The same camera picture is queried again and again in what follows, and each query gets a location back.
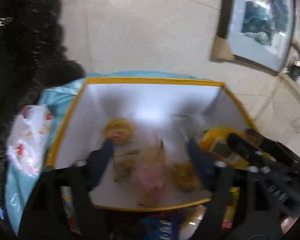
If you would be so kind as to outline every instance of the storage box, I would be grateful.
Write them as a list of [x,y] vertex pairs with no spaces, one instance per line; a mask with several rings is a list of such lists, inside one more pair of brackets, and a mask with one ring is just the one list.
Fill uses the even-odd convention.
[[[73,101],[46,165],[56,169],[85,159],[104,141],[103,128],[111,118],[128,118],[135,125],[133,141],[142,144],[153,130],[164,142],[167,164],[189,161],[186,141],[175,116],[194,116],[200,130],[231,127],[244,132],[256,129],[239,100],[222,82],[165,78],[87,78]],[[65,188],[64,197],[71,198]],[[98,187],[90,192],[99,208],[127,211],[158,211],[192,206],[211,197],[207,190],[185,192],[173,183],[155,208],[140,208],[141,192],[129,180],[114,182],[110,160]]]

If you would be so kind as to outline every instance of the snack package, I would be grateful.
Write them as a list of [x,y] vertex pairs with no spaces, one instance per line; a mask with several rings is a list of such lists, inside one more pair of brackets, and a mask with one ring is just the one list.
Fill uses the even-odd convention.
[[246,169],[248,162],[233,152],[227,145],[227,137],[229,133],[235,132],[240,137],[246,138],[245,134],[230,127],[216,127],[210,129],[199,143],[200,149],[210,151],[217,160],[226,162],[229,166],[235,169]]
[[192,191],[202,188],[191,162],[175,163],[172,167],[172,177],[175,184],[183,190]]
[[106,211],[105,223],[113,240],[178,240],[184,218],[177,211]]
[[239,187],[232,187],[230,188],[231,193],[231,201],[229,201],[226,209],[226,213],[223,219],[222,227],[225,229],[232,228],[232,222],[234,219],[234,215],[237,209],[237,203],[239,200],[240,188]]
[[132,139],[133,126],[127,118],[112,118],[103,129],[105,139],[113,139],[115,144],[126,144]]
[[81,234],[77,223],[77,218],[74,213],[73,203],[69,200],[65,200],[64,198],[62,199],[62,203],[67,215],[67,222],[69,224],[70,230],[77,234]]
[[167,166],[163,141],[141,150],[131,175],[132,182],[142,189],[139,205],[156,206],[166,188]]
[[114,154],[114,182],[119,182],[125,177],[129,177],[135,167],[136,159],[140,153],[140,149],[130,150],[124,154]]

